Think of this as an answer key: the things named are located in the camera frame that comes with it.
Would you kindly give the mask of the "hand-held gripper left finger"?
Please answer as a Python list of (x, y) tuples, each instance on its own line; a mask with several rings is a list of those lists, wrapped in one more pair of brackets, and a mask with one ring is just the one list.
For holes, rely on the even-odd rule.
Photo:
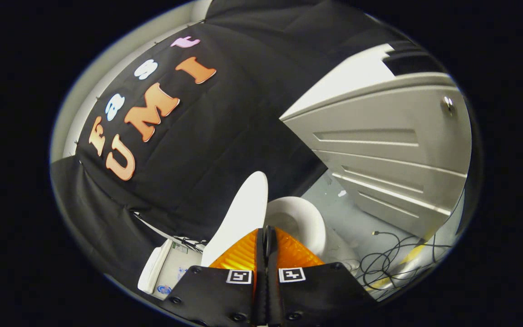
[(249, 232), (207, 266), (189, 267), (159, 306), (206, 327), (267, 325), (264, 230)]

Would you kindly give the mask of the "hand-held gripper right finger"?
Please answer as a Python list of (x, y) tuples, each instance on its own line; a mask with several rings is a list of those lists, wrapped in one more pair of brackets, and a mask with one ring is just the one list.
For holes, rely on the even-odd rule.
[(377, 305), (343, 263), (321, 261), (280, 228), (264, 228), (264, 253), (268, 326), (326, 326)]

